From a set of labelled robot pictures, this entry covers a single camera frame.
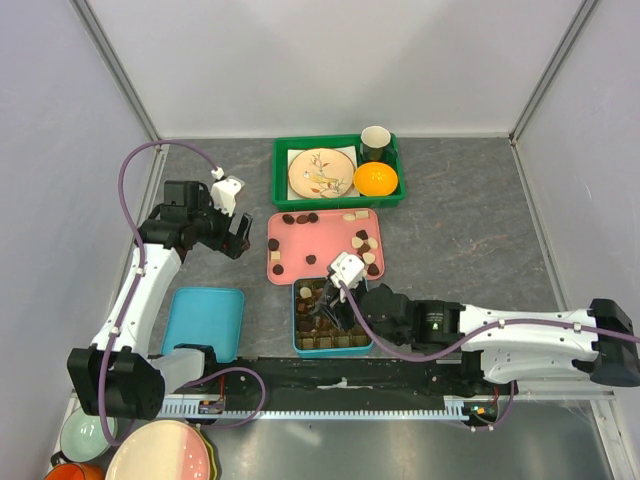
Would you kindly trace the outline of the pink chocolate tray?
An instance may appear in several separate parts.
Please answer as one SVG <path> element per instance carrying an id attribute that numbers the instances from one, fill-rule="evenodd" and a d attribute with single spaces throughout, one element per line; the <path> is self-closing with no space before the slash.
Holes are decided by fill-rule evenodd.
<path id="1" fill-rule="evenodd" d="M 319 220 L 310 223 L 308 214 Z M 279 241 L 281 258 L 271 260 L 268 241 Z M 377 214 L 369 208 L 315 210 L 278 213 L 267 223 L 267 278 L 278 286 L 294 281 L 323 277 L 331 262 L 341 253 L 357 255 L 365 262 L 365 278 L 377 280 L 385 272 L 385 259 Z M 284 273 L 273 267 L 281 264 Z"/>

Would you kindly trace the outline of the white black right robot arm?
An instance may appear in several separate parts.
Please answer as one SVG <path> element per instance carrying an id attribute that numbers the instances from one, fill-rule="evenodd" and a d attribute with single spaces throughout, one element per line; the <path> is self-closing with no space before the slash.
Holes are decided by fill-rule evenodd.
<path id="1" fill-rule="evenodd" d="M 639 339 L 613 300 L 586 309 L 514 312 L 443 300 L 412 300 L 381 284 L 345 290 L 327 285 L 314 305 L 336 327 L 361 327 L 386 353 L 412 363 L 458 353 L 467 392 L 491 384 L 586 375 L 595 384 L 639 384 Z"/>

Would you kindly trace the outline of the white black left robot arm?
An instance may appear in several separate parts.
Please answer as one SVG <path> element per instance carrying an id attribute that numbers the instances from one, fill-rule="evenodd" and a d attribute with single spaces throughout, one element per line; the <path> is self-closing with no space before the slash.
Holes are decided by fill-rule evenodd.
<path id="1" fill-rule="evenodd" d="M 151 333 L 165 293 L 197 244 L 230 259 L 249 247 L 250 215 L 236 229 L 236 197 L 243 181 L 230 176 L 206 186 L 167 181 L 162 203 L 137 227 L 132 265 L 117 300 L 86 348 L 75 348 L 67 370 L 84 413 L 152 420 L 166 395 L 188 384 L 208 393 L 219 382 L 217 365 L 234 360 L 239 326 L 225 316 L 221 329 L 198 307 L 193 318 L 175 319 L 162 354 L 149 356 Z"/>

